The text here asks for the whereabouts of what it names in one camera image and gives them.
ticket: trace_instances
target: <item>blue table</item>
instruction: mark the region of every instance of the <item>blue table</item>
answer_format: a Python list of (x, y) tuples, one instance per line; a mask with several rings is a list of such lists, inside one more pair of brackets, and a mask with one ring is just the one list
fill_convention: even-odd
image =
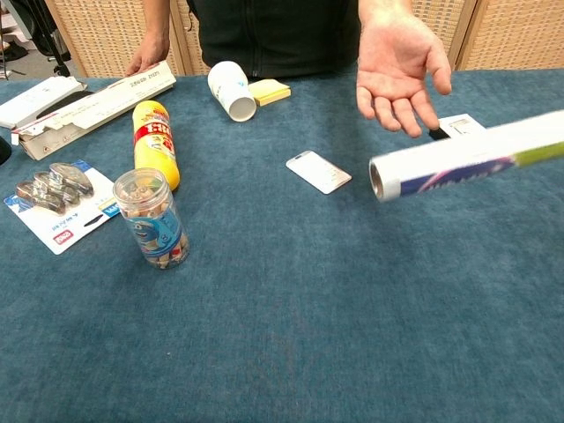
[[(564, 163), (379, 204), (370, 157), (429, 136), (363, 120), (353, 74), (286, 82), (245, 123), (205, 78), (158, 97), (191, 242), (178, 268), (149, 267), (120, 216), (55, 256), (2, 204), (1, 421), (564, 420)], [(564, 108), (564, 70), (453, 83), (439, 116)], [(352, 180), (312, 188), (285, 167), (308, 149)], [(42, 161), (14, 150), (0, 194), (78, 159), (131, 169), (130, 113)]]

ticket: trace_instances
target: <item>plastic wrap roll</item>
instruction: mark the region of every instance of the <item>plastic wrap roll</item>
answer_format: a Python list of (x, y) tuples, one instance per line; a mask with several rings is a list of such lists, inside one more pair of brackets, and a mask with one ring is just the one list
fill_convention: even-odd
[(378, 199), (389, 201), (559, 156), (564, 110), (376, 156), (369, 174)]

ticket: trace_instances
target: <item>open palm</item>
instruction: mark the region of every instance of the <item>open palm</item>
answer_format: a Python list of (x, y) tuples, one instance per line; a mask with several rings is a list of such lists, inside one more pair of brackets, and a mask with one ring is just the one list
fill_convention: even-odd
[(425, 84), (427, 72), (435, 89), (448, 94), (450, 65), (439, 38), (419, 19), (401, 14), (364, 22), (360, 36), (357, 102), (367, 119), (387, 130), (421, 134), (415, 113), (430, 129), (439, 122)]

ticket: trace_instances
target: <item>sticky note pad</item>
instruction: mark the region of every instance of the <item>sticky note pad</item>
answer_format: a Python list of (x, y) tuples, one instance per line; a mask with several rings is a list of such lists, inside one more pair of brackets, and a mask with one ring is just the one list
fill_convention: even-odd
[(281, 84), (276, 79), (263, 79), (249, 84), (249, 90), (259, 106), (284, 99), (292, 93), (288, 85)]

